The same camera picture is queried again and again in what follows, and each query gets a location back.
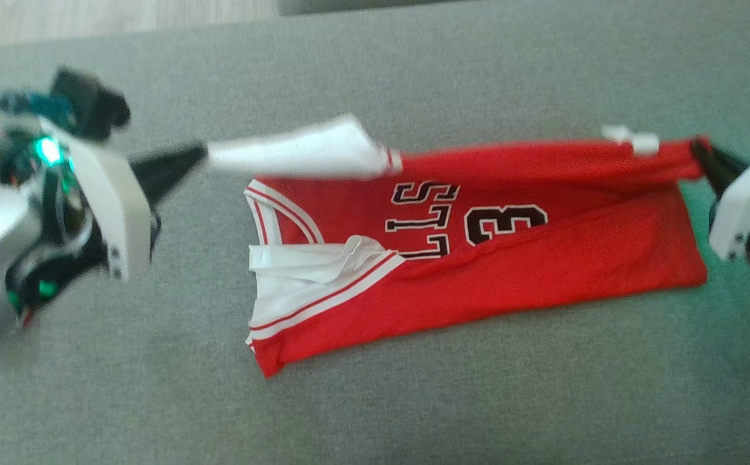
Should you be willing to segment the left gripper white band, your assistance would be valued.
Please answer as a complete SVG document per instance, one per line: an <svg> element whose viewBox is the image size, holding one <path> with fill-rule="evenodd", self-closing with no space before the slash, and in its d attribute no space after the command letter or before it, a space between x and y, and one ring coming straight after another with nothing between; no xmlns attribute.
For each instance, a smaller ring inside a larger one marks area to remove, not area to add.
<svg viewBox="0 0 750 465"><path fill-rule="evenodd" d="M208 159L205 144L130 162L41 120L0 133L0 313L20 324L86 272L150 270L162 203Z"/></svg>

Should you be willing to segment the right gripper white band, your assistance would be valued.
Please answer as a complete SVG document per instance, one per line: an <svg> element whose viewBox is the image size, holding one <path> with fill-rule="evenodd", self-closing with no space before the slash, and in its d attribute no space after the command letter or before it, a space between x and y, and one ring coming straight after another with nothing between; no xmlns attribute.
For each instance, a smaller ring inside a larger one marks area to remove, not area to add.
<svg viewBox="0 0 750 465"><path fill-rule="evenodd" d="M721 260L732 260L742 255L744 240L750 238L750 167L706 138L691 140L691 152L718 201L709 246Z"/></svg>

